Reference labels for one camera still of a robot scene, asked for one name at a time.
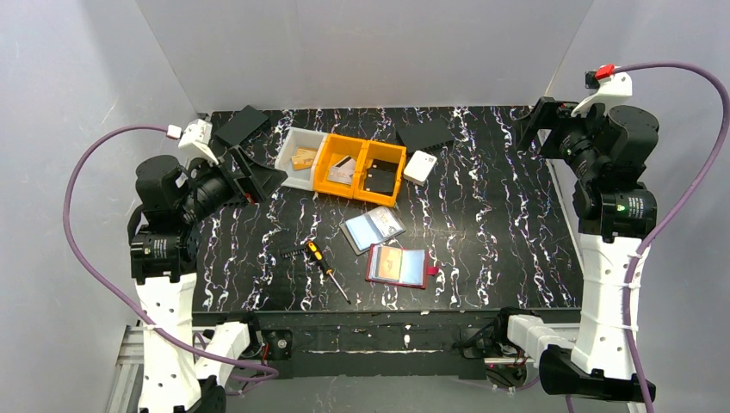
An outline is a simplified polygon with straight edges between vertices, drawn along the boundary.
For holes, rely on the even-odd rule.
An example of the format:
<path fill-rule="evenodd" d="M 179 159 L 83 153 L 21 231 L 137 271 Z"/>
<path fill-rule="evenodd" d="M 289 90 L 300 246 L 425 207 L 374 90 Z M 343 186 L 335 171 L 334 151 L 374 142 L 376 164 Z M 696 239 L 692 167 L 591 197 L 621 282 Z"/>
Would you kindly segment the gold card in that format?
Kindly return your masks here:
<path fill-rule="evenodd" d="M 312 163 L 317 152 L 316 149 L 300 147 L 292 156 L 292 160 L 294 163 Z"/>
<path fill-rule="evenodd" d="M 295 155 L 291 158 L 293 170 L 310 169 L 314 164 L 314 155 L 306 153 L 304 155 Z"/>

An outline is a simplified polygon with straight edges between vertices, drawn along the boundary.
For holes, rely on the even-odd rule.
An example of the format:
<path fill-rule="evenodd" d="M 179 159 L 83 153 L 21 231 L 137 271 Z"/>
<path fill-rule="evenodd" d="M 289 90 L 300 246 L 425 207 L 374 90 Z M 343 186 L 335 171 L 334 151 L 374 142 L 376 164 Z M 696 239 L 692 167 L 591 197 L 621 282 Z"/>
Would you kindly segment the black VIP card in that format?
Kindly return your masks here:
<path fill-rule="evenodd" d="M 395 182 L 395 174 L 376 173 L 374 176 L 370 176 L 367 172 L 363 183 L 363 189 L 371 193 L 390 196 L 394 193 Z"/>

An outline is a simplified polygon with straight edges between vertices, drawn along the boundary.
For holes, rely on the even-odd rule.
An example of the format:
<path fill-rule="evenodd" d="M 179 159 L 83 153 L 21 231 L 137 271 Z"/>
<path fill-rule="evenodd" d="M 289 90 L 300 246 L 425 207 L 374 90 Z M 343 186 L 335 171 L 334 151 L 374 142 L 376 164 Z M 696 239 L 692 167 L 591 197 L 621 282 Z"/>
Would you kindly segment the grey card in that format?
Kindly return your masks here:
<path fill-rule="evenodd" d="M 396 174 L 398 169 L 398 163 L 391 163 L 381 159 L 373 159 L 371 166 L 368 168 L 368 174 L 370 176 L 374 176 L 376 173 Z"/>

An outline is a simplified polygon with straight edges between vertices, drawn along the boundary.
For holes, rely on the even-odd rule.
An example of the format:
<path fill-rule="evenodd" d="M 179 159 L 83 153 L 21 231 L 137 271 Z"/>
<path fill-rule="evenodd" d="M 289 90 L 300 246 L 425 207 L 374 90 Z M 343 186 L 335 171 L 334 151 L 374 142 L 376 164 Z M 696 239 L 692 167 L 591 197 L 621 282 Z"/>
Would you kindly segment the red card holder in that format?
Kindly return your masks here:
<path fill-rule="evenodd" d="M 399 281 L 387 281 L 377 276 L 379 249 L 386 245 L 374 244 L 369 251 L 368 270 L 365 279 L 370 282 L 397 287 L 425 289 L 428 279 L 436 276 L 440 268 L 430 261 L 426 250 L 401 249 L 403 252 Z"/>

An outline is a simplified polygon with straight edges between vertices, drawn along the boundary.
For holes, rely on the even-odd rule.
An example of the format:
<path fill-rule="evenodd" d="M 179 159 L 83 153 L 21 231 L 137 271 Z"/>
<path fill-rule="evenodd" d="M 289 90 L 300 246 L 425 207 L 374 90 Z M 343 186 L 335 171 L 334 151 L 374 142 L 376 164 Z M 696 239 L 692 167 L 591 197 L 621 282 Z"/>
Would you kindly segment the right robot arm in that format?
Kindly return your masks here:
<path fill-rule="evenodd" d="M 656 387 L 642 384 L 629 347 L 635 341 L 641 243 L 657 224 L 657 201 L 640 181 L 659 141 L 659 122 L 633 106 L 602 103 L 581 115 L 576 102 L 543 96 L 522 118 L 520 150 L 539 131 L 539 153 L 566 163 L 576 177 L 583 298 L 578 336 L 568 341 L 531 311 L 500 312 L 492 341 L 514 348 L 537 366 L 550 395 L 646 403 Z"/>

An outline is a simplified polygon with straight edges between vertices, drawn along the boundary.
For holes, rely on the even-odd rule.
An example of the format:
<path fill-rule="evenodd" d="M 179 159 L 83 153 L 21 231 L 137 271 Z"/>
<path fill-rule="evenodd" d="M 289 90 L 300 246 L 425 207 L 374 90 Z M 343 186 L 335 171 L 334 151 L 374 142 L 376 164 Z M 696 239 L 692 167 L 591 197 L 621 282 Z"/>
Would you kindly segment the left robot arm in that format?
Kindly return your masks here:
<path fill-rule="evenodd" d="M 141 199 L 128 225 L 131 273 L 144 315 L 140 412 L 222 412 L 240 356 L 258 344 L 252 316 L 226 316 L 202 355 L 194 345 L 193 297 L 202 220 L 226 205 L 267 200 L 287 179 L 239 146 L 184 168 L 160 155 L 136 169 Z"/>

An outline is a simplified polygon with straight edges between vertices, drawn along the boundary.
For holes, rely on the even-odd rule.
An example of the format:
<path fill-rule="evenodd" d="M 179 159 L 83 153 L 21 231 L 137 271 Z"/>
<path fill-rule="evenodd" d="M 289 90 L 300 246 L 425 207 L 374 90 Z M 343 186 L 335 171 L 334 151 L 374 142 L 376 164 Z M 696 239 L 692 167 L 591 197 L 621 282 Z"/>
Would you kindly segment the gold card in white bin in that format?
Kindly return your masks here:
<path fill-rule="evenodd" d="M 312 163 L 317 152 L 316 149 L 300 147 L 292 156 L 292 160 L 294 163 Z"/>

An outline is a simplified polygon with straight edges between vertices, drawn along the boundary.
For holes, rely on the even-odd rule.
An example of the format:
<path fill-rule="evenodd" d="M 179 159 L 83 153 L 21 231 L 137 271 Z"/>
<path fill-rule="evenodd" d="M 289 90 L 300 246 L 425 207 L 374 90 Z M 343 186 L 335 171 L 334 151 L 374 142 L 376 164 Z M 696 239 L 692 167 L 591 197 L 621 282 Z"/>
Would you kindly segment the yellow bin with silver card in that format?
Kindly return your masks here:
<path fill-rule="evenodd" d="M 363 145 L 362 139 L 329 134 L 315 166 L 314 191 L 351 198 L 354 193 L 357 161 Z"/>

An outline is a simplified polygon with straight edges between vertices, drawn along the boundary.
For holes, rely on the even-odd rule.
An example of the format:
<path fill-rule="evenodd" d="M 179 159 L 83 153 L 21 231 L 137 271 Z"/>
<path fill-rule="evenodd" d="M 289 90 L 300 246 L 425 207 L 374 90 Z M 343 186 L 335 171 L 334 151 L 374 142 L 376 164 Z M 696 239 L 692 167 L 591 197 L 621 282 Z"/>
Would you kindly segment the silver VIP card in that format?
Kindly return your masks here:
<path fill-rule="evenodd" d="M 353 157 L 344 157 L 328 169 L 327 181 L 350 185 L 353 180 L 357 161 Z"/>

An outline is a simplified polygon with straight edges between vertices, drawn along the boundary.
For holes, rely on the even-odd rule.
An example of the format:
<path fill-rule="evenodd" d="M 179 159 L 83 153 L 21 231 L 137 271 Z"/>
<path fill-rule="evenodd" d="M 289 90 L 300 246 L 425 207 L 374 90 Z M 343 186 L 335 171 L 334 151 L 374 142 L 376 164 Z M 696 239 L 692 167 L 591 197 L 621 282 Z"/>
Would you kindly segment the orange card in red holder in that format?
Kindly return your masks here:
<path fill-rule="evenodd" d="M 403 252 L 401 249 L 384 246 L 378 253 L 377 276 L 387 281 L 399 281 Z"/>

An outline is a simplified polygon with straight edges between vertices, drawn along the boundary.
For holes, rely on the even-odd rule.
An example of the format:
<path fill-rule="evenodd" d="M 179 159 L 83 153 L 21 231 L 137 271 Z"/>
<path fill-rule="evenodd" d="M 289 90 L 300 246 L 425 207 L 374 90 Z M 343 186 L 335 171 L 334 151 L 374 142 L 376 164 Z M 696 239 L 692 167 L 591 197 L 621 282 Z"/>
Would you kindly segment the black flat box left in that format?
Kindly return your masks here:
<path fill-rule="evenodd" d="M 246 105 L 238 111 L 218 111 L 211 115 L 213 136 L 225 148 L 241 145 L 270 128 L 269 117 L 262 111 Z"/>

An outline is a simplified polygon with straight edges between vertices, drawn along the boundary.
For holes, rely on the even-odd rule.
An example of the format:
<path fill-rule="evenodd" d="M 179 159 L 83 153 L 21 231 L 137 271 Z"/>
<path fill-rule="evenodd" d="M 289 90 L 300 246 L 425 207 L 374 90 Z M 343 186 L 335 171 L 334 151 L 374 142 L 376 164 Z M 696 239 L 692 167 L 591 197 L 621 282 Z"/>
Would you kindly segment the black bit strip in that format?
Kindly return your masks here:
<path fill-rule="evenodd" d="M 306 245 L 298 245 L 286 249 L 279 249 L 279 254 L 282 258 L 289 258 L 291 256 L 297 256 L 299 254 L 304 254 L 307 251 L 308 247 Z"/>

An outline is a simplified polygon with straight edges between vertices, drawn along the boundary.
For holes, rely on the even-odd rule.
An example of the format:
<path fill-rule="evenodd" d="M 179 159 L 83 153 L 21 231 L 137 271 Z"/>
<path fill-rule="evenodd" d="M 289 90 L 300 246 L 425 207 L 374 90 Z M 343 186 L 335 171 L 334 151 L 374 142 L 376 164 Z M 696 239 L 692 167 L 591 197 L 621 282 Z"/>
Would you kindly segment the black yellow screwdriver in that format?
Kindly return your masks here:
<path fill-rule="evenodd" d="M 327 262 L 325 259 L 324 251 L 314 242 L 314 241 L 308 241 L 306 243 L 307 250 L 309 254 L 314 258 L 315 262 L 319 265 L 320 270 L 331 279 L 331 281 L 336 286 L 337 290 L 341 293 L 344 300 L 348 305 L 352 304 L 352 301 L 350 300 L 347 293 L 344 291 L 340 283 L 337 281 L 335 277 L 335 272 L 333 267 Z"/>

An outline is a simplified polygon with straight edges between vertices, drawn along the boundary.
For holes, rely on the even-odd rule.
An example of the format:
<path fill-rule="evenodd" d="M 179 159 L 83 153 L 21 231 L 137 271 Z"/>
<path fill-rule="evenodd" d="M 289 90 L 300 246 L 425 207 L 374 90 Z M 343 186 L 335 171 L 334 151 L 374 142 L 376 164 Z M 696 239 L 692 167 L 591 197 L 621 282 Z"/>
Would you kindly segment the white small box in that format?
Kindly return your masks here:
<path fill-rule="evenodd" d="M 424 151 L 415 151 L 403 170 L 403 177 L 423 186 L 437 162 L 437 157 Z"/>

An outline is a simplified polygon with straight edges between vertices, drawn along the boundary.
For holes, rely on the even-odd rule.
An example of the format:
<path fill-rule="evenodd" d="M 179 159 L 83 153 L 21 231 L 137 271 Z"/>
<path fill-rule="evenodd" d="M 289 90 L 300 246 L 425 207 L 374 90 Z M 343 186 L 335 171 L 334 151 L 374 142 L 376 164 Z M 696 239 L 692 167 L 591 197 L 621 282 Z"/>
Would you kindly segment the aluminium table rail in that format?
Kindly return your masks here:
<path fill-rule="evenodd" d="M 108 413 L 138 412 L 144 381 L 143 333 L 137 324 L 127 326 L 114 365 L 114 376 L 108 396 Z"/>

